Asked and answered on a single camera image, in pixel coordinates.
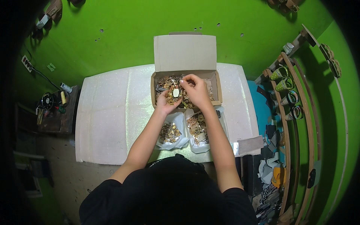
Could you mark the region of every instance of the cardboard box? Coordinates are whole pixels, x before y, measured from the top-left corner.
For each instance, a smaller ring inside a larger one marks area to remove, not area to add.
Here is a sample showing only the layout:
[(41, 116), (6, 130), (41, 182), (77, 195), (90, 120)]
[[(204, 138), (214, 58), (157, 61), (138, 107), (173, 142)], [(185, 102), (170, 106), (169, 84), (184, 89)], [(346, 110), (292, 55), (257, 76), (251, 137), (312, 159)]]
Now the cardboard box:
[(150, 85), (154, 108), (155, 88), (159, 78), (191, 73), (203, 79), (209, 78), (215, 99), (212, 105), (222, 104), (220, 78), (216, 70), (216, 37), (199, 32), (189, 33), (170, 33), (154, 37), (155, 72), (151, 76)]

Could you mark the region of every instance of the table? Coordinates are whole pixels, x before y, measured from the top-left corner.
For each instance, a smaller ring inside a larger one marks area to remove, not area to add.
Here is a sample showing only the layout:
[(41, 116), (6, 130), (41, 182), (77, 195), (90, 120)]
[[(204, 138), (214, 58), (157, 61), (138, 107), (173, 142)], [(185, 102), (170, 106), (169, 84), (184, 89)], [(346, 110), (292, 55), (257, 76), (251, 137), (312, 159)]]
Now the table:
[[(122, 165), (154, 108), (150, 78), (154, 64), (109, 71), (84, 79), (76, 120), (78, 162)], [(259, 135), (255, 109), (242, 66), (218, 63), (225, 120), (230, 142)], [(154, 150), (150, 161), (184, 155), (193, 162), (210, 162), (209, 151)], [(260, 149), (251, 154), (260, 154)]]
[(78, 104), (79, 86), (72, 86), (70, 95), (70, 102), (65, 107), (64, 114), (57, 112), (55, 117), (43, 117), (41, 124), (37, 126), (39, 132), (53, 133), (53, 134), (71, 134), (73, 129), (74, 113)]

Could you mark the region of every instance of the power strip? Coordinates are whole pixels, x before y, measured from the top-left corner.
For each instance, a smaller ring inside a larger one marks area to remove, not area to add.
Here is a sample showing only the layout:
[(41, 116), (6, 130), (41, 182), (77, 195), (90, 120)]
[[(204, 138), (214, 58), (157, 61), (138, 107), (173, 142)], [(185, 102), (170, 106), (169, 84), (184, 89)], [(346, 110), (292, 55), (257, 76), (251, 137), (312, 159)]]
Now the power strip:
[(31, 65), (30, 61), (27, 59), (26, 55), (23, 56), (21, 62), (24, 64), (25, 68), (29, 71), (29, 73), (31, 73), (33, 66)]

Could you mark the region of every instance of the wooden table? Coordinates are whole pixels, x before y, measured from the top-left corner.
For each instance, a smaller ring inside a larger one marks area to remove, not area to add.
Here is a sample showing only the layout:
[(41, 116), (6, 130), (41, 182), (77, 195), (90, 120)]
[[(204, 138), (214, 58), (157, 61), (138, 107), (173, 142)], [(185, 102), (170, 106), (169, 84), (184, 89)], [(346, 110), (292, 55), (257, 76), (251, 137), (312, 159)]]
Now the wooden table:
[(41, 124), (37, 129), (39, 132), (53, 133), (53, 134), (71, 134), (73, 130), (74, 115), (76, 115), (78, 105), (79, 86), (72, 86), (70, 95), (70, 102), (65, 107), (66, 113), (62, 114), (56, 111), (55, 117), (43, 117)]

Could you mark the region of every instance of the box lid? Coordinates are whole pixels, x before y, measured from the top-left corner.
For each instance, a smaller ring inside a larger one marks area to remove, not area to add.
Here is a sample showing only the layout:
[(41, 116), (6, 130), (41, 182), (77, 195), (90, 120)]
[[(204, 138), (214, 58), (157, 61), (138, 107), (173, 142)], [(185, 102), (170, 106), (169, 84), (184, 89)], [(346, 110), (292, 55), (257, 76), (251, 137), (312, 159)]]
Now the box lid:
[(216, 70), (216, 36), (155, 36), (154, 59), (155, 72)]

